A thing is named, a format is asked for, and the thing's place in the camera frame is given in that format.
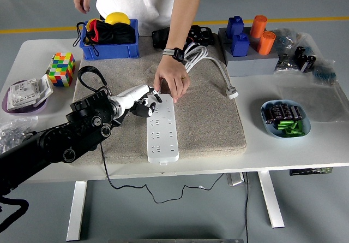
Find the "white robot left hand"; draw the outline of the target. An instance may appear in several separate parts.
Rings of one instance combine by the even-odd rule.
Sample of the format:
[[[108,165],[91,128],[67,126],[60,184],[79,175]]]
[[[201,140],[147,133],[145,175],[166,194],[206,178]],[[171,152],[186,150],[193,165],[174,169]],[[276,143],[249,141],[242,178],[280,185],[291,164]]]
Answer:
[[[158,92],[147,84],[135,86],[115,96],[117,109],[115,118],[121,117],[128,111],[139,117],[151,117],[156,103],[153,102],[150,106],[147,106],[149,93],[156,98],[158,103],[162,103]]]

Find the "person's left hand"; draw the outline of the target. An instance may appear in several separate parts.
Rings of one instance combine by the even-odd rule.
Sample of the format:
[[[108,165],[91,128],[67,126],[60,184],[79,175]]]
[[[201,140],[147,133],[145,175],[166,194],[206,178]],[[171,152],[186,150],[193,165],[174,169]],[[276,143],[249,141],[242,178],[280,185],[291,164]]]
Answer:
[[[157,67],[153,82],[153,87],[156,91],[160,90],[163,80],[167,82],[175,103],[186,94],[191,84],[185,66],[169,55],[163,55]]]

